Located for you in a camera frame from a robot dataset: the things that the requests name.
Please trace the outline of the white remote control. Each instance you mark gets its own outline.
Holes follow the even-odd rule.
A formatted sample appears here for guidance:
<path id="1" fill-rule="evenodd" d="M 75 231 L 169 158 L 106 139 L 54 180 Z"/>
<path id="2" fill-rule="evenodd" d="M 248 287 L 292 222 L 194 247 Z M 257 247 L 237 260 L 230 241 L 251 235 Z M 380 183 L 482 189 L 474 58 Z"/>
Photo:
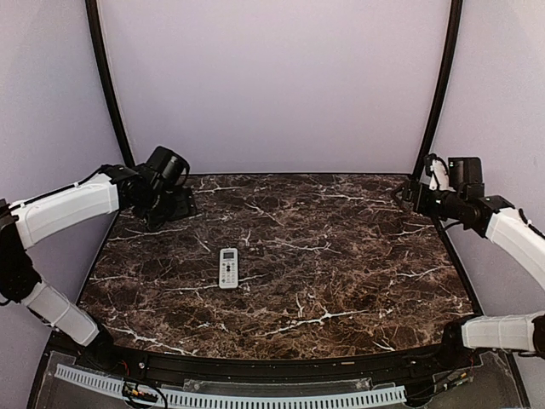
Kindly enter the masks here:
<path id="1" fill-rule="evenodd" d="M 219 255 L 219 288 L 233 290 L 238 287 L 238 250 L 224 248 Z"/>

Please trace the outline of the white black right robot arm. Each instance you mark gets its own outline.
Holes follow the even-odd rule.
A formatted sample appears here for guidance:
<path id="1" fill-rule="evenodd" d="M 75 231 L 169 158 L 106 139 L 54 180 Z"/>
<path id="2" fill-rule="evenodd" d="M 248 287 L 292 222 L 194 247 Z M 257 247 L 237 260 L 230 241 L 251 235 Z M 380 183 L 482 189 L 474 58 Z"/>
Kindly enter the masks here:
<path id="1" fill-rule="evenodd" d="M 540 285 L 544 286 L 544 234 L 504 197 L 486 196 L 481 160 L 457 157 L 443 160 L 436 154 L 424 159 L 429 182 L 408 180 L 392 198 L 398 206 L 409 204 L 423 216 L 473 230 L 507 252 Z M 434 352 L 434 361 L 451 370 L 464 360 L 468 349 L 513 350 L 544 357 L 544 313 L 485 316 L 458 320 L 445 327 L 445 343 Z"/>

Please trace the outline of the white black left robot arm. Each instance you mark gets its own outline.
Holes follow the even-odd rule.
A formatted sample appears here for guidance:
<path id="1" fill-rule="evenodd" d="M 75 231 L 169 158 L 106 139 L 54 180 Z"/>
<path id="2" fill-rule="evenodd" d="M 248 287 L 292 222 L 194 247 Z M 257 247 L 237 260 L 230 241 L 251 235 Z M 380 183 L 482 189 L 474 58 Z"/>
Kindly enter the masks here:
<path id="1" fill-rule="evenodd" d="M 186 184 L 190 164 L 180 154 L 158 146 L 133 167 L 103 164 L 80 181 L 29 199 L 1 202 L 1 304 L 19 304 L 46 325 L 87 348 L 103 372 L 120 364 L 108 333 L 72 297 L 56 289 L 35 267 L 32 252 L 45 241 L 75 238 L 97 218 L 130 210 L 153 233 L 164 225 L 194 216 L 196 205 Z"/>

